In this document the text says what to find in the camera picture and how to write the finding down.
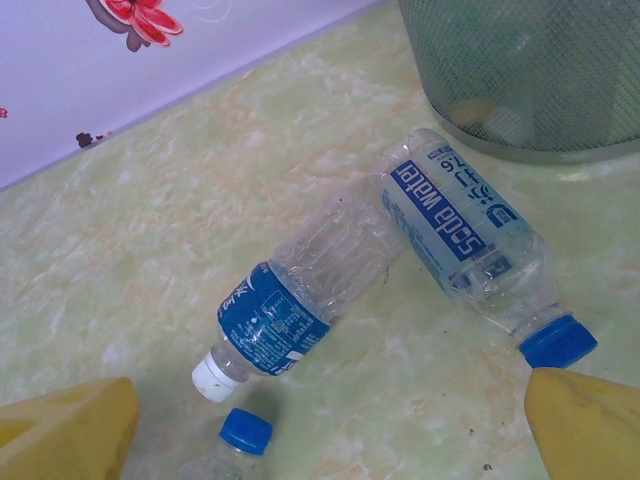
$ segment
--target empty plastic bottle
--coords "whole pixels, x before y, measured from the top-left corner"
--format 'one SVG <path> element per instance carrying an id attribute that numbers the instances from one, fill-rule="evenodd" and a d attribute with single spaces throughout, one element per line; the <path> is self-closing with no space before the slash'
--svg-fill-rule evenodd
<path id="1" fill-rule="evenodd" d="M 222 402 L 251 374 L 289 370 L 402 250 L 380 178 L 332 194 L 222 302 L 218 341 L 192 374 L 202 395 Z"/>
<path id="2" fill-rule="evenodd" d="M 272 432 L 269 422 L 234 408 L 213 453 L 181 466 L 173 480 L 262 480 L 262 455 Z"/>
<path id="3" fill-rule="evenodd" d="M 513 335 L 532 367 L 596 347 L 560 307 L 545 241 L 444 138 L 416 130 L 383 157 L 383 203 L 447 295 Z"/>

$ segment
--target red flower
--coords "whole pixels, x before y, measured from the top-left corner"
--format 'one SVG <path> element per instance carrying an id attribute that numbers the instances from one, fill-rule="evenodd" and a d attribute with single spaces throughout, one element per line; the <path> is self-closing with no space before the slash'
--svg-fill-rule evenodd
<path id="1" fill-rule="evenodd" d="M 168 35 L 182 33 L 182 25 L 160 10 L 162 0 L 100 0 L 100 3 L 147 42 L 168 47 L 171 45 Z"/>

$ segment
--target clear plastic bottle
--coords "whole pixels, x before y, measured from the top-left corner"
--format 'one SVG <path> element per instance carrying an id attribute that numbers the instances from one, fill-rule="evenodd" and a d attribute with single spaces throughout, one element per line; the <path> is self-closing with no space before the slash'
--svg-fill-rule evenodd
<path id="1" fill-rule="evenodd" d="M 213 453 L 184 464 L 173 480 L 262 480 L 262 456 L 273 428 L 262 418 L 234 408 Z"/>
<path id="2" fill-rule="evenodd" d="M 383 159 L 383 203 L 447 295 L 513 335 L 532 367 L 596 347 L 560 307 L 545 241 L 444 138 L 416 130 Z"/>
<path id="3" fill-rule="evenodd" d="M 400 253 L 406 242 L 384 210 L 380 179 L 334 192 L 222 302 L 218 342 L 192 373 L 202 395 L 222 402 L 251 374 L 289 370 Z"/>

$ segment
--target mesh trash can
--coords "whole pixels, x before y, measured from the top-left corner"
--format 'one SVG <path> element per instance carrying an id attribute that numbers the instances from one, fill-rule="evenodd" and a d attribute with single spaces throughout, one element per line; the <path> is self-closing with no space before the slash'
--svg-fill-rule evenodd
<path id="1" fill-rule="evenodd" d="M 470 146 L 533 163 L 640 150 L 640 0 L 399 0 L 424 91 Z"/>

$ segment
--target green marble surface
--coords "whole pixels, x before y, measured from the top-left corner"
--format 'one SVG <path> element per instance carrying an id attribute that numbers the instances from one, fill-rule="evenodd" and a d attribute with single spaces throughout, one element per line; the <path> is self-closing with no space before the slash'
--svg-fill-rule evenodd
<path id="1" fill-rule="evenodd" d="M 391 6 L 0 194 L 0 404 L 131 377 L 125 479 L 206 454 L 236 405 L 274 422 L 275 480 L 546 478 L 530 369 L 411 252 L 287 375 L 222 405 L 191 384 L 219 302 L 417 126 L 438 128 Z M 640 385 L 640 157 L 535 167 L 453 144 L 551 244 L 565 304 L 600 341 L 575 370 Z"/>

